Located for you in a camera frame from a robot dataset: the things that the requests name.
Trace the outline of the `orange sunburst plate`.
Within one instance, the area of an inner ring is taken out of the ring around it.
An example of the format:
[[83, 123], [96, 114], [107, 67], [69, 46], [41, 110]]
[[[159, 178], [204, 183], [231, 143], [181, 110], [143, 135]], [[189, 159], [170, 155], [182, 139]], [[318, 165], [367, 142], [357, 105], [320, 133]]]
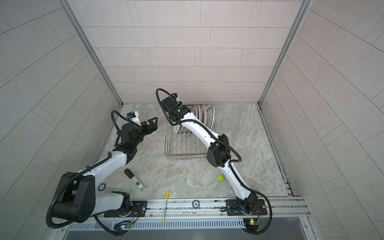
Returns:
[[188, 134], [188, 133], [190, 133], [190, 130], [186, 127], [183, 127], [182, 125], [174, 126], [173, 130], [174, 130], [174, 134]]

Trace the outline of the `black striped white plate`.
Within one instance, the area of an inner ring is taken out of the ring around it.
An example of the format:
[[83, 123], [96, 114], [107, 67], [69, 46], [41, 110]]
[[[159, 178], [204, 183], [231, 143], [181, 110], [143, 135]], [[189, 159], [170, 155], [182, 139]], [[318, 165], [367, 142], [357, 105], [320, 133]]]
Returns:
[[214, 119], [215, 119], [215, 108], [212, 104], [207, 104], [206, 110], [207, 110], [207, 124], [206, 124], [206, 126], [209, 127], [209, 129], [211, 129], [213, 124], [214, 124]]

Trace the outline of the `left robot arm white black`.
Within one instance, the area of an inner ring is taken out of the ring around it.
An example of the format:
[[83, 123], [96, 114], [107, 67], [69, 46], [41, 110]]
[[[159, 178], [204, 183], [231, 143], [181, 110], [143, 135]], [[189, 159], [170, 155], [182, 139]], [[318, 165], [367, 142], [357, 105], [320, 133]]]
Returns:
[[104, 191], [107, 185], [104, 180], [132, 161], [144, 137], [157, 129], [157, 118], [140, 124], [127, 119], [126, 124], [117, 128], [117, 143], [106, 158], [79, 172], [63, 174], [48, 207], [47, 226], [58, 229], [74, 222], [83, 223], [105, 212], [121, 217], [133, 213], [130, 194], [120, 191], [106, 194]]

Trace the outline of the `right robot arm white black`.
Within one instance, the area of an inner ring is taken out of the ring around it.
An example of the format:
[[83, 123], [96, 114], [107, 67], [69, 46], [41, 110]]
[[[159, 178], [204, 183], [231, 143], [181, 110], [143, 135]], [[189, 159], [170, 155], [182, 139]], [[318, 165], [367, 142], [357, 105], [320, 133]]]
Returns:
[[218, 135], [206, 127], [191, 110], [177, 102], [173, 97], [166, 97], [158, 100], [160, 107], [168, 122], [172, 126], [181, 124], [190, 130], [207, 147], [207, 160], [215, 168], [221, 170], [231, 184], [236, 197], [241, 200], [240, 209], [250, 215], [256, 211], [258, 196], [247, 184], [235, 169], [231, 153], [235, 151], [230, 147], [228, 138], [224, 134]]

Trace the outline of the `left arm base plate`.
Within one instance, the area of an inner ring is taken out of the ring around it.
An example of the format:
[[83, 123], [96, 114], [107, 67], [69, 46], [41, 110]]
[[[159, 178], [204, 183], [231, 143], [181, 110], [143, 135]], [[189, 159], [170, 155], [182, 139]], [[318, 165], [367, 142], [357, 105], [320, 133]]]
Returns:
[[131, 201], [129, 211], [110, 210], [103, 214], [104, 218], [138, 218], [144, 217], [147, 209], [147, 201]]

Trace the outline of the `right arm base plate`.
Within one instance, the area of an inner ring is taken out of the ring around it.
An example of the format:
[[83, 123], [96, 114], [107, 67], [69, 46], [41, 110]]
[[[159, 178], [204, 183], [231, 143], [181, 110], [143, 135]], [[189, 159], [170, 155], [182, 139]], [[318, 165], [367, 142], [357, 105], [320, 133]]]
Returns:
[[226, 206], [222, 207], [221, 210], [225, 210], [228, 216], [266, 216], [268, 215], [267, 205], [263, 199], [258, 199], [254, 208], [249, 214], [246, 214], [240, 207], [241, 200], [232, 199], [226, 200]]

